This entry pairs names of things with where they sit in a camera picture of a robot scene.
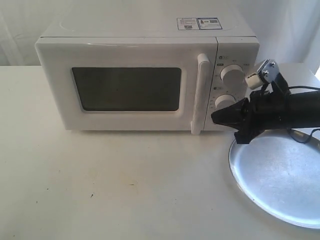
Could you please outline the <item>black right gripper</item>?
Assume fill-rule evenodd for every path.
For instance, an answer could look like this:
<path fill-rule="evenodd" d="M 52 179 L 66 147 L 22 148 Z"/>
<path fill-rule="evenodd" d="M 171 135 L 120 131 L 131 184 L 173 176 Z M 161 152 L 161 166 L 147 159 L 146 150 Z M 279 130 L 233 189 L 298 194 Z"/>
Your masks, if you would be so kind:
<path fill-rule="evenodd" d="M 247 145 L 265 130 L 293 127 L 292 93 L 254 91 L 242 100 L 211 114 L 217 125 L 239 125 L 234 133 L 237 144 Z"/>

